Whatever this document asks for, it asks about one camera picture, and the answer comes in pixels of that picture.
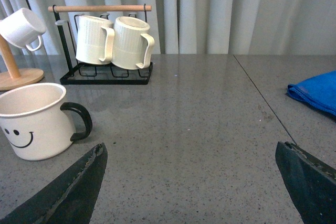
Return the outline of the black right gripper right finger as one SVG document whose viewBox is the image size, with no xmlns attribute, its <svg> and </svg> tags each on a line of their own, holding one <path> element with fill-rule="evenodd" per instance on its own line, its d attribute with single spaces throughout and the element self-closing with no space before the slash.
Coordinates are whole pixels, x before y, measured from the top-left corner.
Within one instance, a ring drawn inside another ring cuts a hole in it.
<svg viewBox="0 0 336 224">
<path fill-rule="evenodd" d="M 275 153 L 285 187 L 304 223 L 335 223 L 335 169 L 290 142 Z"/>
</svg>

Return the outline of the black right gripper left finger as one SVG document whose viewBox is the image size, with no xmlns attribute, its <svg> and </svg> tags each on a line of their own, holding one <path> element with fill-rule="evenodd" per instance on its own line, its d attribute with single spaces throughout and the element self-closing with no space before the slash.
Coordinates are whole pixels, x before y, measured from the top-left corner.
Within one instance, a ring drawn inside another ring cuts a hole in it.
<svg viewBox="0 0 336 224">
<path fill-rule="evenodd" d="M 98 144 L 1 223 L 89 223 L 108 160 Z"/>
</svg>

